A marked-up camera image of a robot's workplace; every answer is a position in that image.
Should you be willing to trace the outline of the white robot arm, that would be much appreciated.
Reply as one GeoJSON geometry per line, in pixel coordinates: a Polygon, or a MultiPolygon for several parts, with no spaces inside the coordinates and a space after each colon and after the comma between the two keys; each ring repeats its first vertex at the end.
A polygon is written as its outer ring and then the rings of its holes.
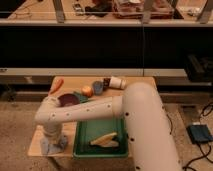
{"type": "Polygon", "coordinates": [[[148,83],[128,85],[121,96],[69,107],[55,107],[46,98],[35,115],[39,125],[123,116],[136,171],[182,171],[158,91],[148,83]]]}

